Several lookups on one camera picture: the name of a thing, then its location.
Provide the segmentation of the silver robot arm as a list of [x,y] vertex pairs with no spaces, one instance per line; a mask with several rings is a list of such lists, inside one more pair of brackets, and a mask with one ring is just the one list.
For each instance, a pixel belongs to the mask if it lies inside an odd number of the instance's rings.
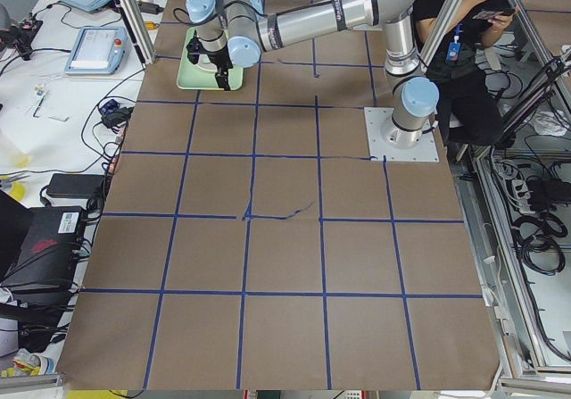
[[424,76],[428,61],[418,51],[413,31],[415,0],[325,0],[265,14],[253,0],[213,0],[213,13],[227,32],[234,65],[251,67],[261,56],[287,46],[359,27],[381,29],[385,37],[385,75],[394,108],[381,135],[396,149],[419,143],[438,91]]
[[197,64],[207,56],[219,66],[230,61],[237,31],[263,15],[261,0],[186,0],[186,10],[194,30],[186,46],[188,60]]

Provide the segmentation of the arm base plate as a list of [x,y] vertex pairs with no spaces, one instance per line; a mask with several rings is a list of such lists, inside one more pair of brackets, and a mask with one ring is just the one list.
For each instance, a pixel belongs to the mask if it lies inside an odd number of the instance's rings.
[[377,162],[439,162],[429,120],[423,128],[405,131],[393,122],[393,108],[364,109],[368,157]]

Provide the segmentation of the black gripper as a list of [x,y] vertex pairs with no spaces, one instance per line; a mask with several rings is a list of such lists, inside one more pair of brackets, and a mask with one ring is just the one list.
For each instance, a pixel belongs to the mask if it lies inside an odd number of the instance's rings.
[[215,64],[219,70],[215,73],[215,80],[218,87],[222,90],[230,90],[228,70],[233,68],[233,63],[226,46],[212,54],[212,63]]
[[199,55],[208,54],[209,51],[203,46],[202,41],[198,36],[193,36],[192,38],[192,56],[198,57]]

